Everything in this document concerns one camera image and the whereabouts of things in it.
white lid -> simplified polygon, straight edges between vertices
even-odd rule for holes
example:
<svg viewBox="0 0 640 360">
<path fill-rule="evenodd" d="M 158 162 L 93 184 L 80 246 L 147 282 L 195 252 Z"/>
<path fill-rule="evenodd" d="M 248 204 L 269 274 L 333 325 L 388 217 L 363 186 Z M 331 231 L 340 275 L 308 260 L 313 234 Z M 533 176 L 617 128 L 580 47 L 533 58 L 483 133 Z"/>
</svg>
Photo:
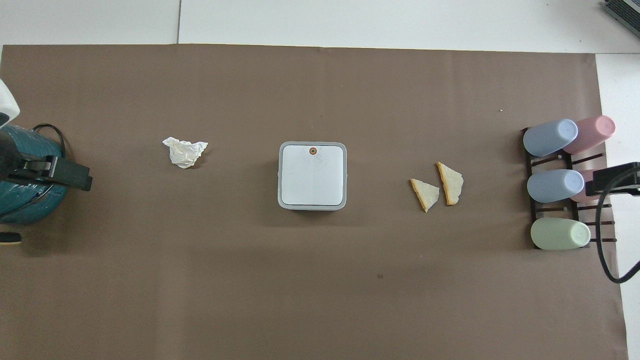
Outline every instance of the white lid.
<svg viewBox="0 0 640 360">
<path fill-rule="evenodd" d="M 280 146 L 278 203 L 291 210 L 338 210 L 347 199 L 347 149 L 337 142 Z"/>
</svg>

blue plastic wrap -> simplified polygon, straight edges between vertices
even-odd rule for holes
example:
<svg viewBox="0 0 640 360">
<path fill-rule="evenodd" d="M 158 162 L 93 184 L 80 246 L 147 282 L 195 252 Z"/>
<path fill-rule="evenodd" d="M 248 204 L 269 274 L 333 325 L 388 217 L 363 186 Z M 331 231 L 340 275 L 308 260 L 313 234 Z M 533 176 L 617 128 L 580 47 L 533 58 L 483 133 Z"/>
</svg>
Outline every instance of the blue plastic wrap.
<svg viewBox="0 0 640 360">
<path fill-rule="evenodd" d="M 32 130 L 7 124 L 0 131 L 6 131 L 15 141 L 18 151 L 35 156 L 61 156 L 60 147 L 52 140 Z M 16 185 L 6 181 L 0 182 L 0 215 L 8 213 L 27 204 L 48 188 L 44 185 Z M 0 218 L 2 223 L 28 224 L 36 222 L 51 213 L 62 201 L 67 192 L 64 186 L 54 186 L 51 191 L 37 203 L 25 206 L 14 213 Z"/>
</svg>

pink cup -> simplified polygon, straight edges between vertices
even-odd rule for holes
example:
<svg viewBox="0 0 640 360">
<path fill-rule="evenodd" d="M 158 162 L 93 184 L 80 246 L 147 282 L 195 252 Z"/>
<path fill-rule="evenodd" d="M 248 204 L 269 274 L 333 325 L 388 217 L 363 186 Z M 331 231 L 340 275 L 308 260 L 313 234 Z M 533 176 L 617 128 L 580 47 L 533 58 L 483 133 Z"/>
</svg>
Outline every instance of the pink cup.
<svg viewBox="0 0 640 360">
<path fill-rule="evenodd" d="M 592 168 L 591 170 L 581 170 L 578 171 L 580 175 L 584 178 L 584 182 L 593 180 L 593 172 L 598 170 L 597 168 Z M 589 202 L 589 201 L 597 201 L 599 196 L 587 196 L 585 193 L 586 186 L 582 187 L 582 190 L 571 197 L 571 200 L 575 202 Z"/>
<path fill-rule="evenodd" d="M 577 154 L 600 145 L 610 138 L 616 130 L 616 124 L 608 116 L 596 116 L 575 122 L 578 125 L 578 137 L 563 150 L 569 154 Z"/>
</svg>

black cable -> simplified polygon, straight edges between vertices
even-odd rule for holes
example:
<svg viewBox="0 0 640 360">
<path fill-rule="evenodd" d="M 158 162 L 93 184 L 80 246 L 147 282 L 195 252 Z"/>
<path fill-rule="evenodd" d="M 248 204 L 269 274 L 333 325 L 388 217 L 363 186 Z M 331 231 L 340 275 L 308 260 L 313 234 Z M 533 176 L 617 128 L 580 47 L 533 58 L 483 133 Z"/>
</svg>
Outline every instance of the black cable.
<svg viewBox="0 0 640 360">
<path fill-rule="evenodd" d="M 604 273 L 607 275 L 609 280 L 615 282 L 616 284 L 622 284 L 623 282 L 631 279 L 636 273 L 638 273 L 638 271 L 640 271 L 640 261 L 638 261 L 624 276 L 613 276 L 613 274 L 609 270 L 609 267 L 607 266 L 607 261 L 605 260 L 604 253 L 602 251 L 602 230 L 600 228 L 602 226 L 602 206 L 604 205 L 605 198 L 611 192 L 611 190 L 613 190 L 613 188 L 620 184 L 622 180 L 628 178 L 638 171 L 640 171 L 640 166 L 635 166 L 611 179 L 611 181 L 609 181 L 609 184 L 607 184 L 604 190 L 602 190 L 602 194 L 600 194 L 600 198 L 598 199 L 598 206 L 596 207 L 596 245 L 598 245 L 598 257 L 600 258 L 600 264 L 604 269 Z"/>
<path fill-rule="evenodd" d="M 65 139 L 62 137 L 62 131 L 60 131 L 60 129 L 58 129 L 57 127 L 51 125 L 51 124 L 38 124 L 36 126 L 33 127 L 34 132 L 38 132 L 38 130 L 40 130 L 43 127 L 50 127 L 51 129 L 53 129 L 53 131 L 56 132 L 56 134 L 58 134 L 58 139 L 60 139 L 60 156 L 62 158 L 67 157 L 67 148 L 65 146 Z M 53 189 L 53 184 L 49 185 L 43 192 L 36 194 L 31 200 L 29 200 L 29 202 L 27 202 L 26 204 L 20 205 L 17 208 L 13 209 L 13 210 L 9 210 L 4 214 L 0 214 L 0 221 L 2 221 L 2 219 L 4 219 L 5 217 L 14 214 L 22 209 L 24 209 L 26 206 L 29 206 L 31 204 L 35 204 L 36 202 L 40 201 L 40 199 L 42 199 L 45 195 L 47 195 L 51 189 Z"/>
</svg>

blue cup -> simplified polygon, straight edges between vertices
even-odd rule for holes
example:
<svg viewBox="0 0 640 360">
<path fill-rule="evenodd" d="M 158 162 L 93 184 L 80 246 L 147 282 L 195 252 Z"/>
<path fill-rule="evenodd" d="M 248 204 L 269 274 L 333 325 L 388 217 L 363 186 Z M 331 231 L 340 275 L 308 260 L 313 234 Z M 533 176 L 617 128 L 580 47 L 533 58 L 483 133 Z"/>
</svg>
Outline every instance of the blue cup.
<svg viewBox="0 0 640 360">
<path fill-rule="evenodd" d="M 538 202 L 563 200 L 579 193 L 583 187 L 582 175 L 568 169 L 538 172 L 527 181 L 529 196 Z"/>
<path fill-rule="evenodd" d="M 547 156 L 569 145 L 578 136 L 578 126 L 570 119 L 546 122 L 528 129 L 524 147 L 533 156 Z"/>
</svg>

